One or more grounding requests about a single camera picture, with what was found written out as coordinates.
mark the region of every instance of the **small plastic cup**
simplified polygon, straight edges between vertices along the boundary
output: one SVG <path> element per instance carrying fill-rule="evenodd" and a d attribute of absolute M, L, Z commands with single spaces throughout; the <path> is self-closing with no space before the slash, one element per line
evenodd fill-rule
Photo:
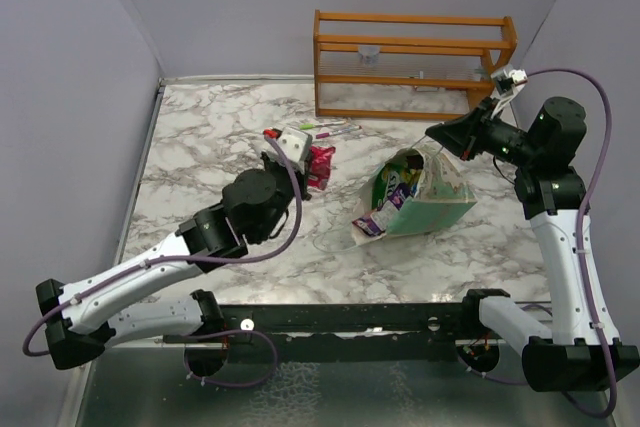
<path fill-rule="evenodd" d="M 378 63 L 380 56 L 380 46 L 378 45 L 359 45 L 358 57 L 362 65 L 375 65 Z"/>

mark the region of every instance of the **snack package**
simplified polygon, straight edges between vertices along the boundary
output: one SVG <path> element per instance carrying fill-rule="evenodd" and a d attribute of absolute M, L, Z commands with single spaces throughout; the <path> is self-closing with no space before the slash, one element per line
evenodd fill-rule
<path fill-rule="evenodd" d="M 381 171 L 386 171 L 386 175 L 380 175 Z M 390 176 L 396 179 L 390 182 Z M 394 195 L 397 186 L 391 190 L 398 179 L 402 180 L 398 185 L 409 188 L 408 193 L 401 189 L 399 198 Z M 374 194 L 376 183 L 378 191 Z M 391 195 L 389 200 L 385 198 L 387 193 Z M 351 237 L 356 245 L 363 245 L 387 236 L 435 232 L 458 222 L 475 203 L 470 184 L 446 154 L 426 144 L 400 149 L 358 191 L 358 203 L 351 218 Z"/>
<path fill-rule="evenodd" d="M 402 182 L 378 209 L 358 217 L 352 223 L 370 237 L 382 235 L 408 197 L 409 186 Z"/>
<path fill-rule="evenodd" d="M 313 159 L 309 170 L 309 187 L 325 190 L 331 177 L 331 157 L 335 153 L 335 147 L 311 146 Z"/>
<path fill-rule="evenodd" d="M 409 191 L 414 194 L 421 171 L 422 166 L 419 169 L 410 168 L 408 163 L 404 163 L 404 165 L 397 163 L 386 164 L 373 183 L 371 208 L 379 209 L 401 183 L 406 184 L 409 187 Z"/>

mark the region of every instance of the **green package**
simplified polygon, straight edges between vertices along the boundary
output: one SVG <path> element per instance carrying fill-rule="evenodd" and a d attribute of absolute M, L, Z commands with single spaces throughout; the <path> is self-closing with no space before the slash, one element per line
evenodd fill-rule
<path fill-rule="evenodd" d="M 420 171 L 409 169 L 404 165 L 389 163 L 378 173 L 371 191 L 371 208 L 381 207 L 398 185 L 405 183 L 411 189 L 418 181 Z"/>

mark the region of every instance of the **black metal frame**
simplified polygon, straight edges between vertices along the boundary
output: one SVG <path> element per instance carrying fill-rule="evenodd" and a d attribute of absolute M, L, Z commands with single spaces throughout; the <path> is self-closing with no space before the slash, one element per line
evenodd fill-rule
<path fill-rule="evenodd" d="M 456 340 L 477 338 L 477 330 L 461 322 L 462 303 L 222 305 L 220 308 L 227 329 L 240 329 L 243 320 L 251 319 L 255 330 L 269 335 L 284 362 L 452 362 L 457 359 Z M 250 331 L 247 335 L 230 337 L 227 362 L 268 362 L 271 355 L 268 346 L 253 337 Z M 165 342 L 184 344 L 185 340 L 165 337 Z M 202 349 L 187 346 L 188 357 L 190 354 L 200 357 L 202 354 L 197 351 Z"/>

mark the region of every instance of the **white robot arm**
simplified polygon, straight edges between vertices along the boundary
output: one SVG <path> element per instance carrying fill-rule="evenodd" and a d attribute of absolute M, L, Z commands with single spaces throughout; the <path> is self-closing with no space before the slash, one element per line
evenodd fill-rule
<path fill-rule="evenodd" d="M 515 191 L 549 280 L 552 328 L 523 312 L 504 291 L 470 291 L 465 300 L 478 325 L 495 331 L 520 354 L 534 390 L 602 390 L 614 370 L 619 379 L 640 361 L 635 346 L 622 345 L 605 304 L 591 255 L 587 190 L 570 166 L 586 134 L 584 108 L 552 97 L 523 131 L 496 111 L 503 98 L 517 94 L 526 75 L 508 66 L 493 77 L 499 98 L 487 97 L 464 117 L 429 127 L 425 134 L 462 160 L 487 152 L 517 167 Z"/>
<path fill-rule="evenodd" d="M 176 302 L 138 302 L 227 263 L 266 260 L 293 241 L 302 200 L 309 197 L 312 137 L 285 128 L 265 131 L 265 139 L 270 149 L 262 155 L 264 169 L 242 172 L 223 189 L 220 203 L 197 212 L 146 252 L 80 282 L 65 285 L 49 279 L 39 284 L 36 293 L 44 317 L 27 337 L 24 353 L 50 354 L 58 369 L 68 369 L 125 341 L 223 330 L 220 309 L 206 292 L 196 291 Z M 288 216 L 293 199 L 296 220 L 289 238 L 270 254 L 243 258 L 247 244 L 279 234 L 276 227 L 283 215 Z M 49 350 L 32 352 L 29 343 L 43 324 Z"/>

